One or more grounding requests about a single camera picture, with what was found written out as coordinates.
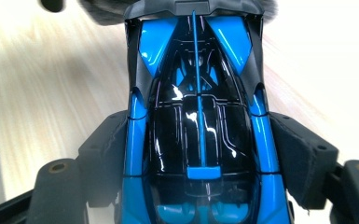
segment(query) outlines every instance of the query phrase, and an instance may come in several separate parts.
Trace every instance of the wooden table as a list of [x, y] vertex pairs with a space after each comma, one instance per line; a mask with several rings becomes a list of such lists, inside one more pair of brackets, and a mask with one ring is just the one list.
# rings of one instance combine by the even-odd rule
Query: wooden table
[[[281, 0], [264, 30], [269, 109], [289, 115], [359, 159], [359, 1]], [[38, 169], [77, 149], [128, 102], [123, 25], [99, 26], [67, 0], [0, 0], [0, 166], [6, 199]], [[328, 211], [296, 213], [327, 223]]]

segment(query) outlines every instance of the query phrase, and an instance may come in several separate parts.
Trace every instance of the wooden surface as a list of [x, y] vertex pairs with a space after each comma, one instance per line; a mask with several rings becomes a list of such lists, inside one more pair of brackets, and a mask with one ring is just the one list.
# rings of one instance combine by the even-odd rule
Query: wooden surface
[[[289, 115], [359, 159], [359, 1], [281, 0], [264, 30], [269, 109]], [[38, 169], [77, 149], [125, 109], [123, 25], [95, 24], [75, 0], [52, 14], [37, 1], [0, 0], [0, 167], [6, 199]], [[328, 211], [297, 223], [328, 223]]]

